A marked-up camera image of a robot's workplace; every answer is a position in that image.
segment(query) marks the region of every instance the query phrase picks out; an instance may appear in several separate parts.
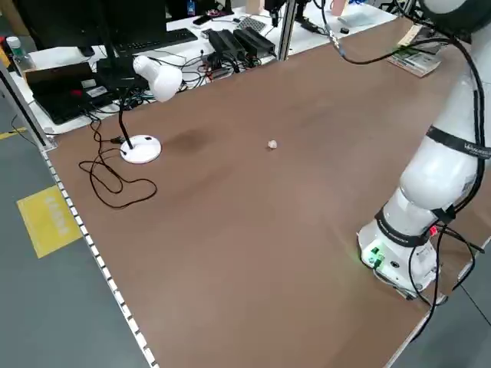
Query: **yellow floor marking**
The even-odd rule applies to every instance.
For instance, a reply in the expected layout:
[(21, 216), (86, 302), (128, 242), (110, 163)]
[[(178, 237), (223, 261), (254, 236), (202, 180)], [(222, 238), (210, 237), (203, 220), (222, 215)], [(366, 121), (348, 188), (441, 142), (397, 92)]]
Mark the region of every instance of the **yellow floor marking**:
[(17, 201), (38, 258), (81, 238), (60, 189), (52, 186)]
[[(25, 132), (27, 130), (27, 128), (25, 126), (23, 126), (22, 128), (17, 128), (17, 131), (19, 132)], [(15, 136), (16, 134), (18, 134), (15, 130), (12, 130), (10, 132), (7, 132), (7, 133), (0, 133), (0, 140), (4, 140), (5, 138), (9, 138), (10, 136)]]

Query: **keyboard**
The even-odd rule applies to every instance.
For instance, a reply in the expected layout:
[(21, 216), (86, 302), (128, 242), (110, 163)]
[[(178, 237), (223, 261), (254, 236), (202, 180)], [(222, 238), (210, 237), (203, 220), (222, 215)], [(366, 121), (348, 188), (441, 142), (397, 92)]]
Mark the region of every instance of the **keyboard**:
[(261, 33), (261, 31), (266, 27), (266, 24), (251, 17), (244, 18), (237, 24), (238, 29), (246, 29), (247, 27)]
[(186, 42), (196, 41), (198, 38), (187, 28), (174, 29), (167, 31), (163, 40), (133, 42), (131, 44), (115, 44), (118, 55), (128, 56), (140, 52), (151, 51), (157, 48), (166, 48), (175, 44), (185, 44)]

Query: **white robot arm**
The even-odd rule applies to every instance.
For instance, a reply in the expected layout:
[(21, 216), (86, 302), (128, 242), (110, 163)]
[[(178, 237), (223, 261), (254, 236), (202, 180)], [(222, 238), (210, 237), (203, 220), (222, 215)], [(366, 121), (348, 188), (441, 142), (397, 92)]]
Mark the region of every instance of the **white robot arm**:
[[(484, 130), (489, 131), (491, 1), (420, 0), (420, 5), (436, 25), (456, 34), (472, 34), (471, 56), (483, 82)], [(439, 272), (427, 236), (430, 226), (469, 192), (476, 181), (478, 157), (491, 155), (489, 149), (476, 144), (475, 89), (473, 75), (466, 71), (403, 172), (400, 186), (358, 233), (361, 260), (409, 295), (415, 295), (414, 286), (418, 291), (426, 288)]]

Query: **floor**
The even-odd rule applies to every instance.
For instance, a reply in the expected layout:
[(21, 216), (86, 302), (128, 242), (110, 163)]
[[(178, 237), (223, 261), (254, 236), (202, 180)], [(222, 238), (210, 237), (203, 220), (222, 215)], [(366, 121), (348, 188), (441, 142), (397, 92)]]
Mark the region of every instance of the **floor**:
[[(0, 133), (12, 130), (12, 118), (0, 98)], [(54, 185), (41, 154), (19, 135), (0, 140), (0, 172), (0, 366), (148, 367), (84, 239), (37, 258), (16, 201)], [(490, 276), (491, 256), (479, 257), (465, 290), (393, 366), (488, 367)]]

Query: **brown table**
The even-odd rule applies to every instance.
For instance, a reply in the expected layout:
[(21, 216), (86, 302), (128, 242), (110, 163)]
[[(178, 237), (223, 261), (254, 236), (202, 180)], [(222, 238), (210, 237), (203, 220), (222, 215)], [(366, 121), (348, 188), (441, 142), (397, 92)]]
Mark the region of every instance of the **brown table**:
[[(353, 58), (378, 56), (407, 28), (394, 21), (344, 44)], [(394, 191), (462, 67), (448, 50), (420, 80), (386, 62), (352, 66), (324, 46), (125, 113), (163, 153), (144, 166), (111, 159), (159, 188), (120, 211), (77, 167), (96, 154), (91, 131), (62, 136), (49, 156), (159, 365), (383, 366), (427, 309), (374, 279), (356, 231)], [(117, 120), (101, 132), (119, 135)], [(491, 211), (476, 202), (456, 228), (479, 243)], [(443, 248), (447, 269), (460, 269), (453, 259), (466, 250)]]

